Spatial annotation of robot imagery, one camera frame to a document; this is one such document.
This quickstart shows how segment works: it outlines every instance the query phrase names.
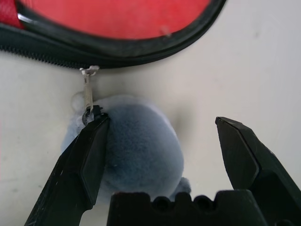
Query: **zipper pull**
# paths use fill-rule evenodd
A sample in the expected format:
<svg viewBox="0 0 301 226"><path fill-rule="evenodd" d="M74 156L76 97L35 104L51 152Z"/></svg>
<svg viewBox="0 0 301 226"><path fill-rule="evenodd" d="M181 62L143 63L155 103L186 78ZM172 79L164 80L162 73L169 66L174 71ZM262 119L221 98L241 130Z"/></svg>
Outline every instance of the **zipper pull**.
<svg viewBox="0 0 301 226"><path fill-rule="evenodd" d="M87 69L80 68L81 73L84 76L84 97L85 97L85 110L92 112L93 110L93 96L92 87L90 84L90 77L98 72L99 66L90 66Z"/></svg>

